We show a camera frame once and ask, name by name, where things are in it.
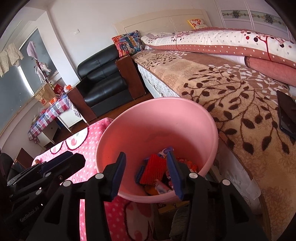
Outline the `white pink dotted quilt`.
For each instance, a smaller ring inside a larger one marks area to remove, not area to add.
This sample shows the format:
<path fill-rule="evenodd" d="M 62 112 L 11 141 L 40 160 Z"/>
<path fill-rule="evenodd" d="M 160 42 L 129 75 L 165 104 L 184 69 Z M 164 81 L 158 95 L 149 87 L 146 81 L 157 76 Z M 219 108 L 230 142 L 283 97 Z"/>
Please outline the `white pink dotted quilt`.
<path fill-rule="evenodd" d="M 295 43 L 250 30 L 202 28 L 149 33 L 141 41 L 153 49 L 247 56 L 295 68 Z"/>

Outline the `black smartphone on bed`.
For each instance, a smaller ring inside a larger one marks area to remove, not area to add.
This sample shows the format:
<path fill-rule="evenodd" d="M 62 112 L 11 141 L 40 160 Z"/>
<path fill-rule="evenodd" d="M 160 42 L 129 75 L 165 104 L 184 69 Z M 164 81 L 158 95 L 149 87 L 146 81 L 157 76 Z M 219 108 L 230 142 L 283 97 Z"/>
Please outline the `black smartphone on bed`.
<path fill-rule="evenodd" d="M 295 140 L 295 100 L 279 90 L 276 92 L 276 96 L 280 129 Z"/>

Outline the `bed with white mattress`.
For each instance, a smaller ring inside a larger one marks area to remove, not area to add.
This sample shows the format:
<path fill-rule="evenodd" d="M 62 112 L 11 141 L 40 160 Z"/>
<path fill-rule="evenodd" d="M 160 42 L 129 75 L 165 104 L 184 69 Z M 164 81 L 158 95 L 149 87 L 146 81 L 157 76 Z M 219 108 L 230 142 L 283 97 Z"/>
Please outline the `bed with white mattress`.
<path fill-rule="evenodd" d="M 115 24 L 155 97 L 182 97 L 216 123 L 219 177 L 230 179 L 277 240 L 295 215 L 295 139 L 280 129 L 278 91 L 295 85 L 295 41 L 248 29 L 188 25 L 190 11 L 139 15 Z"/>

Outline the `brown leaf pattern blanket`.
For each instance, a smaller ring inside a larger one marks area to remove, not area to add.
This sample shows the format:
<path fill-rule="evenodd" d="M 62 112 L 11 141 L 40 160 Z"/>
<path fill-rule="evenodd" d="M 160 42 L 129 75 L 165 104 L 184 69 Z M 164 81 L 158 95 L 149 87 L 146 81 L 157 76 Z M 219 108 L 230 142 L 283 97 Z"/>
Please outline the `brown leaf pattern blanket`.
<path fill-rule="evenodd" d="M 280 130 L 276 92 L 288 87 L 241 64 L 199 53 L 143 50 L 133 56 L 152 94 L 203 106 L 219 135 L 217 177 L 229 179 L 269 240 L 295 215 L 295 140 Z"/>

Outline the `red gift box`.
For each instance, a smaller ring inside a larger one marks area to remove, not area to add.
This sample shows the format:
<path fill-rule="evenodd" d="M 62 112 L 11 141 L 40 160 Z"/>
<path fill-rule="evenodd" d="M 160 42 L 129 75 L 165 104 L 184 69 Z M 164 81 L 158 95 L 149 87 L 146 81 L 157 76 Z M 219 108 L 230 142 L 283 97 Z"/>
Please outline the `red gift box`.
<path fill-rule="evenodd" d="M 54 86 L 54 92 L 55 92 L 55 94 L 61 95 L 61 94 L 64 93 L 64 89 L 63 89 L 63 87 L 61 85 L 56 84 Z"/>

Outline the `white wardrobe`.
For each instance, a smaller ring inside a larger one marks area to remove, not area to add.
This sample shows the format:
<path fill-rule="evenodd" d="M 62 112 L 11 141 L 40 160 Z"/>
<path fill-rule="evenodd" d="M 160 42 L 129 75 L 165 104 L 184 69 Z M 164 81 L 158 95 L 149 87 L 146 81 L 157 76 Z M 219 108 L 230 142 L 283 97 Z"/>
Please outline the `white wardrobe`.
<path fill-rule="evenodd" d="M 295 41 L 282 18 L 265 1 L 218 0 L 214 4 L 225 28 L 248 29 Z"/>

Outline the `red foam fruit net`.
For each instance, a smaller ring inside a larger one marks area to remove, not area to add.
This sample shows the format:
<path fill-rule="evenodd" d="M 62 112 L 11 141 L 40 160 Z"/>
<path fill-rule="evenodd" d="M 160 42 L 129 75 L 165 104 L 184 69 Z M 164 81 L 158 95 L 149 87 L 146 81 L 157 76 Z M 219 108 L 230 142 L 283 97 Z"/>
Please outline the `red foam fruit net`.
<path fill-rule="evenodd" d="M 141 185 L 154 185 L 156 180 L 161 180 L 167 171 L 167 161 L 157 154 L 151 154 L 144 172 L 140 178 Z"/>

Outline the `blue foam fruit net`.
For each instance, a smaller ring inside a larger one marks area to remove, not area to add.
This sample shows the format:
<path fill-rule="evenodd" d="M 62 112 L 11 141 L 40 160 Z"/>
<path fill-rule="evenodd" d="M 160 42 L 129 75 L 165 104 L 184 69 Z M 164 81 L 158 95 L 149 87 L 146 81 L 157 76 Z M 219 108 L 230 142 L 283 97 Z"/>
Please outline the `blue foam fruit net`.
<path fill-rule="evenodd" d="M 137 174 L 136 174 L 136 176 L 135 176 L 135 182 L 136 182 L 137 184 L 140 183 L 140 179 L 141 179 L 141 177 L 142 177 L 144 171 L 145 171 L 145 165 L 141 165 L 141 166 L 140 166 L 140 169 L 138 170 L 138 172 L 137 172 Z"/>

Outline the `coat stand with clothes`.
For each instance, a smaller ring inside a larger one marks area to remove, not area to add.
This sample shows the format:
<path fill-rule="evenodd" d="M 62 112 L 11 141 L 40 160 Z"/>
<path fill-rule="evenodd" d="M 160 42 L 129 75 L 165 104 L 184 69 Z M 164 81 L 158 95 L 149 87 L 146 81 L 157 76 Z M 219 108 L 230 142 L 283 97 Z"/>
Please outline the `coat stand with clothes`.
<path fill-rule="evenodd" d="M 42 83 L 48 83 L 48 76 L 51 73 L 51 69 L 48 68 L 47 64 L 44 62 L 40 62 L 38 59 L 38 55 L 35 49 L 35 45 L 33 41 L 30 41 L 27 46 L 27 55 L 33 58 L 36 62 L 34 66 L 35 73 L 38 75 Z"/>

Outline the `plaid tablecloth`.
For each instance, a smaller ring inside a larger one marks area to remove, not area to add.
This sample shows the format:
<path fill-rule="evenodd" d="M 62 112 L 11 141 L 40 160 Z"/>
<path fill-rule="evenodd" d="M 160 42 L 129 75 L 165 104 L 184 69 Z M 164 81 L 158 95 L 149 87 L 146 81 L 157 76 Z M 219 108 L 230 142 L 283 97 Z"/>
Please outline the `plaid tablecloth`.
<path fill-rule="evenodd" d="M 70 100 L 67 95 L 62 95 L 52 106 L 35 121 L 28 131 L 30 141 L 38 142 L 38 135 L 60 114 L 70 109 Z"/>

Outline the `colourful patterned cushion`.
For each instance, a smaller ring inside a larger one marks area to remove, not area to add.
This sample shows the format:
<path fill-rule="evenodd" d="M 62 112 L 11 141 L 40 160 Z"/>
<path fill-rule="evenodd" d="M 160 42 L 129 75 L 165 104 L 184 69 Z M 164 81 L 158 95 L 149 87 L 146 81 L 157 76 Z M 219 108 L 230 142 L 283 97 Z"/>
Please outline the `colourful patterned cushion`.
<path fill-rule="evenodd" d="M 144 48 L 138 30 L 115 36 L 112 41 L 118 50 L 120 58 L 126 55 L 134 55 Z"/>

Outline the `purple cloth pouch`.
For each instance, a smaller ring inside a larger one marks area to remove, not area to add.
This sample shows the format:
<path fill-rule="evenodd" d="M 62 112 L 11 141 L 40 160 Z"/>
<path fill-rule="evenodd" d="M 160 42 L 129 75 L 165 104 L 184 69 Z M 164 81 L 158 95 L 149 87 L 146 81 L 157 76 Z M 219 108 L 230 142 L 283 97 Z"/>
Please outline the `purple cloth pouch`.
<path fill-rule="evenodd" d="M 158 156 L 165 159 L 168 152 L 173 151 L 173 150 L 174 150 L 173 147 L 167 147 L 167 148 L 163 149 L 162 151 L 158 152 Z"/>

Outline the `white low table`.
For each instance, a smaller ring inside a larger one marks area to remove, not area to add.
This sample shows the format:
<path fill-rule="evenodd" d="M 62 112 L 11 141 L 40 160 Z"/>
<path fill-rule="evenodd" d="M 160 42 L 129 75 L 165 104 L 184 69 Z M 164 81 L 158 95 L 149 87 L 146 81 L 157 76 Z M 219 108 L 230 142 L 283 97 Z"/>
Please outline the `white low table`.
<path fill-rule="evenodd" d="M 59 116 L 55 118 L 48 126 L 46 126 L 42 132 L 37 136 L 38 145 L 43 149 L 46 149 L 49 145 L 55 145 L 58 133 L 65 129 L 67 132 L 73 134 L 72 129 L 74 125 L 83 121 L 87 123 L 86 119 L 79 113 L 79 111 L 74 109 L 68 109 Z"/>

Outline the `red printed plastic wrapper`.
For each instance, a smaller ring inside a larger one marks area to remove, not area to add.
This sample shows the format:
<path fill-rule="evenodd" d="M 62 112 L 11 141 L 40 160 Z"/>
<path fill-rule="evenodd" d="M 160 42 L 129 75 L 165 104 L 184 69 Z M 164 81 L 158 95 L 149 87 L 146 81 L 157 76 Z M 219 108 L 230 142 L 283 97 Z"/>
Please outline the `red printed plastic wrapper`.
<path fill-rule="evenodd" d="M 177 158 L 177 161 L 179 163 L 186 164 L 191 172 L 195 172 L 195 173 L 199 172 L 198 166 L 196 164 L 194 164 L 192 161 L 189 161 L 187 159 L 182 159 L 182 158 Z"/>

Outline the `hanging white garment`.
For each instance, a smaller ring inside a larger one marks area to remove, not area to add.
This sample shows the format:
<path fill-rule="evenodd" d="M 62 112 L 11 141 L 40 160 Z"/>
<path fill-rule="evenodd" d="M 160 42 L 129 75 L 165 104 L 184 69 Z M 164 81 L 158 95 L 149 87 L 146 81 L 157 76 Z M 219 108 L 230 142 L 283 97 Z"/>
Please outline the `hanging white garment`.
<path fill-rule="evenodd" d="M 10 69 L 11 66 L 18 67 L 20 61 L 23 60 L 23 54 L 15 46 L 14 43 L 8 45 L 6 49 L 1 51 L 0 54 L 0 75 L 3 77 Z"/>

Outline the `brown paper shopping bag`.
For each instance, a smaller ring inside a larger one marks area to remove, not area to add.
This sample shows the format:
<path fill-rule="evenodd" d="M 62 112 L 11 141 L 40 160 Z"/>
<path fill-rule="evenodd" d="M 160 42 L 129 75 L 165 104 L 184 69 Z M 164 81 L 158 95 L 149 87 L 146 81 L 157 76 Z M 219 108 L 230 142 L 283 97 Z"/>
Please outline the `brown paper shopping bag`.
<path fill-rule="evenodd" d="M 50 101 L 56 97 L 51 85 L 48 83 L 44 84 L 34 95 L 34 98 L 39 101 L 43 107 L 48 108 L 50 106 Z"/>

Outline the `pink plastic trash bucket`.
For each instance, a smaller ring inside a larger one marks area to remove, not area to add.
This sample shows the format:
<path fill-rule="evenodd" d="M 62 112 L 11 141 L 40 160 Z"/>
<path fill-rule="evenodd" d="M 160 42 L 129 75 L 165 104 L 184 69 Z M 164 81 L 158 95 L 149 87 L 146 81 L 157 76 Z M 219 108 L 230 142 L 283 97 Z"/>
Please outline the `pink plastic trash bucket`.
<path fill-rule="evenodd" d="M 193 162 L 205 176 L 216 157 L 218 139 L 216 124 L 201 105 L 180 97 L 154 98 L 126 110 L 106 128 L 97 146 L 96 168 L 102 172 L 124 152 L 120 197 L 137 203 L 175 202 L 174 192 L 148 196 L 136 184 L 143 160 L 171 146 L 175 156 Z"/>

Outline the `pink polka dot blanket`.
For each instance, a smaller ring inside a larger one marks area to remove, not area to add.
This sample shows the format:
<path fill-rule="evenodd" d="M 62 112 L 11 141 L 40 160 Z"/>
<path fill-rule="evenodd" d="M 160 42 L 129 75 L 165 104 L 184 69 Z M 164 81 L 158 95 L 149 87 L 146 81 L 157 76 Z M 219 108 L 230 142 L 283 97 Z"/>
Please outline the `pink polka dot blanket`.
<path fill-rule="evenodd" d="M 150 204 L 118 195 L 104 201 L 103 171 L 96 169 L 99 140 L 111 124 L 105 118 L 36 156 L 33 166 L 70 151 L 82 154 L 85 166 L 60 184 L 45 205 L 29 240 L 152 240 L 154 214 Z"/>

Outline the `yellow red small pillow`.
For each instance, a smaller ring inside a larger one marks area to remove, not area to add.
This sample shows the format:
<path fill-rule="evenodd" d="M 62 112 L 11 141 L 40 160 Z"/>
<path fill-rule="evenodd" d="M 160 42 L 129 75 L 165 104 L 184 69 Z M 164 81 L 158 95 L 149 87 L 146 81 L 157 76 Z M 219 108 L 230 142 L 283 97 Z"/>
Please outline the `yellow red small pillow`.
<path fill-rule="evenodd" d="M 187 23 L 193 30 L 201 29 L 201 28 L 207 28 L 207 24 L 203 19 L 190 19 L 187 20 Z"/>

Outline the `white orange plastic bag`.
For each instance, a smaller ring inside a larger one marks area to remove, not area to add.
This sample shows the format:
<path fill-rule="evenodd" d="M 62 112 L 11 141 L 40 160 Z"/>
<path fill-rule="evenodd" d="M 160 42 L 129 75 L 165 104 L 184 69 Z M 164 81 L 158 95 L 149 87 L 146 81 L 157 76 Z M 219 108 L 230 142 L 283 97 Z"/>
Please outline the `white orange plastic bag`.
<path fill-rule="evenodd" d="M 159 181 L 158 179 L 155 180 L 153 185 L 145 185 L 144 190 L 150 196 L 165 194 L 172 191 L 170 187 L 163 184 L 163 182 Z"/>

